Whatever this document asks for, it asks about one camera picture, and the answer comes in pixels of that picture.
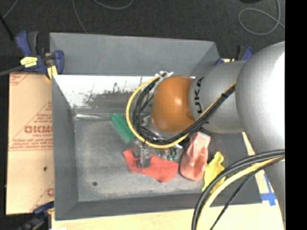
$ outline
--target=black cable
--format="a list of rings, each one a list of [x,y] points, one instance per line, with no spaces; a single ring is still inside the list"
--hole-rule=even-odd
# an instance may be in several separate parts
[[[196,120],[192,125],[190,125],[188,128],[180,132],[179,134],[175,135],[174,137],[170,139],[153,139],[155,135],[151,132],[148,133],[147,131],[144,132],[144,128],[141,126],[142,120],[141,120],[141,112],[140,112],[140,105],[143,103],[143,100],[147,93],[155,86],[156,81],[150,83],[146,88],[141,92],[137,102],[136,106],[133,111],[132,115],[132,125],[135,127],[135,129],[139,132],[139,134],[144,137],[146,140],[148,140],[151,143],[159,144],[159,145],[166,145],[171,142],[176,141],[177,139],[183,137],[186,134],[192,135],[193,133],[199,131],[203,124],[211,117],[211,115],[217,110],[217,108],[223,103],[225,99],[227,99],[234,91],[235,91],[235,85],[233,85],[231,88],[229,88],[225,93],[223,93],[219,99],[216,101],[216,103],[207,110],[205,114],[203,114],[198,120]]]
[[[252,173],[249,174],[249,176],[247,178],[245,178],[245,180],[240,184],[240,186],[234,191],[234,193],[231,195],[231,197],[229,198],[229,200],[227,201],[227,203],[225,204],[224,208],[222,209],[221,213],[218,215],[218,217],[216,218],[215,222],[213,223],[213,225],[211,226],[210,230],[213,230],[213,228],[215,227],[215,225],[218,223],[218,221],[221,219],[222,215],[226,212],[227,208],[229,207],[229,205],[231,204],[231,202],[234,200],[234,198],[236,197],[236,195],[238,194],[238,192],[241,190],[241,188],[246,184],[246,182],[248,182],[253,175],[255,175],[256,173],[258,173],[259,171],[263,170],[265,167],[273,165],[277,162],[280,162],[281,160],[283,160],[284,157],[274,160],[268,164],[265,164],[263,166],[261,166],[260,168],[256,169],[255,171],[253,171]]]
[[[102,7],[105,7],[105,8],[110,9],[110,10],[123,10],[123,9],[128,8],[128,7],[133,3],[134,0],[130,0],[130,2],[129,2],[127,5],[122,6],[122,7],[112,7],[112,6],[108,6],[108,5],[105,5],[105,4],[103,4],[103,3],[100,3],[100,2],[98,2],[97,0],[92,0],[92,1],[95,2],[95,3],[97,3],[98,5],[100,5],[100,6],[102,6]],[[83,25],[83,23],[82,23],[82,21],[81,21],[79,15],[78,15],[78,13],[77,13],[76,6],[75,6],[75,0],[72,0],[72,7],[73,7],[73,11],[74,11],[74,13],[75,13],[75,15],[76,15],[76,18],[77,18],[77,20],[78,20],[80,26],[82,27],[82,29],[84,30],[84,32],[87,33],[87,30],[85,29],[85,27],[84,27],[84,25]]]
[[[220,174],[217,175],[217,177],[206,187],[206,189],[202,192],[196,206],[194,209],[194,213],[193,213],[193,218],[192,218],[192,230],[195,230],[196,228],[196,224],[197,224],[197,220],[201,211],[201,208],[207,198],[207,196],[210,194],[211,190],[213,189],[213,187],[215,186],[215,184],[220,181],[220,179],[222,179],[223,177],[239,170],[242,169],[244,167],[247,166],[251,166],[255,163],[258,162],[263,162],[266,161],[268,159],[273,159],[279,156],[283,156],[285,153],[284,149],[279,149],[279,150],[274,150],[274,151],[269,151],[269,152],[264,152],[264,153],[260,153],[260,154],[256,154],[253,156],[249,156],[246,157],[242,160],[239,160],[233,164],[231,164],[230,166],[228,166],[225,170],[223,170]]]
[[[4,17],[2,17],[2,15],[0,14],[0,21],[2,22],[2,24],[4,25],[6,31],[8,32],[8,34],[10,35],[10,39],[12,41],[14,41],[15,39],[15,36],[14,34],[12,33],[12,31],[10,30],[9,26],[6,24],[5,20],[4,20]]]

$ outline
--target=black carpet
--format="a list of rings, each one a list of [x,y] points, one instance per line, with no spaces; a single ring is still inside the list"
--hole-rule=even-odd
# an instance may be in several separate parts
[[[110,6],[125,6],[130,0],[98,0]],[[285,25],[285,0],[280,3],[280,22]],[[0,0],[0,14],[5,15],[15,0]],[[238,21],[246,8],[264,11],[278,18],[276,0],[133,0],[123,10],[110,10],[92,0],[75,0],[76,11],[88,33],[137,35],[214,41],[223,58],[233,58],[237,47],[249,45],[257,52],[285,40],[281,26],[268,35],[247,32]],[[275,21],[263,14],[245,12],[241,17],[256,33],[270,31]],[[5,17],[13,32],[40,31],[37,48],[49,49],[49,32],[84,33],[73,10],[72,0],[19,0]],[[0,23],[0,71],[19,65],[22,56]],[[8,78],[0,77],[0,230],[14,229],[30,216],[4,216],[7,152]]]

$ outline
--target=white cable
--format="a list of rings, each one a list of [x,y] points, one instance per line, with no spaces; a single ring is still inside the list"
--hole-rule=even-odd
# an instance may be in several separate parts
[[[256,36],[265,36],[265,35],[268,35],[270,34],[271,32],[273,32],[277,27],[278,25],[280,25],[283,29],[285,29],[285,26],[280,22],[280,3],[278,0],[276,0],[276,4],[277,4],[277,11],[278,11],[278,18],[275,19],[273,16],[269,15],[268,13],[264,12],[264,11],[261,11],[261,10],[258,10],[258,9],[243,9],[239,15],[238,15],[238,20],[239,20],[239,23],[240,25],[243,27],[244,30],[246,30],[247,32],[253,34],[253,35],[256,35]],[[265,33],[256,33],[252,30],[249,30],[247,27],[245,27],[241,21],[241,14],[243,12],[246,12],[246,11],[254,11],[254,12],[258,12],[258,13],[261,13],[261,14],[264,14],[265,16],[269,17],[270,19],[272,19],[273,21],[276,22],[275,26],[269,30],[268,32],[265,32]]]
[[[12,10],[15,8],[16,4],[18,3],[19,0],[15,0],[15,2],[13,3],[13,5],[11,6],[11,8],[4,14],[3,19],[5,19],[5,17],[7,17]]]

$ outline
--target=green object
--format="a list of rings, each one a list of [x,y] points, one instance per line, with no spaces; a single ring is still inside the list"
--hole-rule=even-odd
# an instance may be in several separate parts
[[[131,132],[127,124],[127,121],[120,113],[114,114],[111,117],[111,121],[126,142],[131,141],[133,138],[135,138],[134,134]]]

